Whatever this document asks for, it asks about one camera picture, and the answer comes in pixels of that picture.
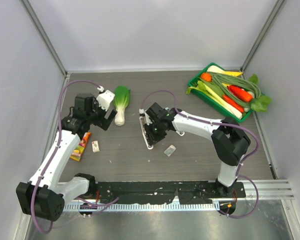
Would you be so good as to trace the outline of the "white stapler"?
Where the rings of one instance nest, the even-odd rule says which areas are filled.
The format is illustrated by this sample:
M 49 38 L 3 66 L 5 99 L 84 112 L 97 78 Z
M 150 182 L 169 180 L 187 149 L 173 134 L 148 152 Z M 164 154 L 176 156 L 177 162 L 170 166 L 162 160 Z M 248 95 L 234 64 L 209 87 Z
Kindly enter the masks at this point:
M 149 144 L 149 139 L 147 137 L 147 133 L 146 133 L 146 129 L 145 129 L 146 118 L 144 116 L 140 115 L 139 116 L 139 123 L 140 123 L 141 133 L 142 133 L 145 145 L 146 145 L 148 150 L 152 150 L 154 146 Z

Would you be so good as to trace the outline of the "staples tray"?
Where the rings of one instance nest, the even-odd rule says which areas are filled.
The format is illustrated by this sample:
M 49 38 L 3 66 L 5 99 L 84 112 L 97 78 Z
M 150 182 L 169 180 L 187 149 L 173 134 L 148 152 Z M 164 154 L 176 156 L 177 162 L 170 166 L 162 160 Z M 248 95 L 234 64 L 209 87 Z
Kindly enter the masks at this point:
M 176 147 L 174 145 L 170 145 L 165 151 L 164 154 L 170 157 L 176 151 Z

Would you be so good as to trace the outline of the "staples box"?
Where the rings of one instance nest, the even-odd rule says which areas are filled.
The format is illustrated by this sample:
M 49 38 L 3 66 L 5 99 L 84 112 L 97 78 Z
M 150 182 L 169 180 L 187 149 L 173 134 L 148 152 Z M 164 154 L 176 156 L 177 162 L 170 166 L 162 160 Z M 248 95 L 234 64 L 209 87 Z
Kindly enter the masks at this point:
M 92 152 L 97 153 L 100 151 L 99 142 L 97 140 L 91 142 Z

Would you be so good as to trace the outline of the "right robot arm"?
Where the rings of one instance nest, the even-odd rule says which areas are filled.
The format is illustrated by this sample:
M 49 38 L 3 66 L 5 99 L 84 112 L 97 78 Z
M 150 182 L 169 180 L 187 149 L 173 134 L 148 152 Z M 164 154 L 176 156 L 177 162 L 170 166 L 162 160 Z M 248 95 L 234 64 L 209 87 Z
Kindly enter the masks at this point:
M 155 102 L 147 110 L 139 110 L 139 122 L 149 150 L 163 140 L 168 131 L 174 131 L 180 136 L 190 133 L 212 141 L 221 160 L 220 171 L 215 181 L 216 193 L 223 198 L 233 193 L 240 160 L 251 144 L 251 140 L 239 128 L 234 118 L 207 119 L 178 108 L 162 108 Z

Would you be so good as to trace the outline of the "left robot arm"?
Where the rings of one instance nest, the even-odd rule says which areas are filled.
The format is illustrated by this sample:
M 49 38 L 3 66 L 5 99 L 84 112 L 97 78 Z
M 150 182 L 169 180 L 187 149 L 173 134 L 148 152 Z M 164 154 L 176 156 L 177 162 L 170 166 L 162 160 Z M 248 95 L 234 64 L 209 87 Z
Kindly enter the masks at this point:
M 24 214 L 34 214 L 55 222 L 65 205 L 75 198 L 83 196 L 90 200 L 96 195 L 96 179 L 90 174 L 78 173 L 63 185 L 59 185 L 59 180 L 90 126 L 105 131 L 109 128 L 117 112 L 112 110 L 108 118 L 105 116 L 114 98 L 114 93 L 109 90 L 98 96 L 80 93 L 75 97 L 74 105 L 61 120 L 61 130 L 56 133 L 54 143 L 39 169 L 28 182 L 20 182 L 16 187 L 16 195 Z

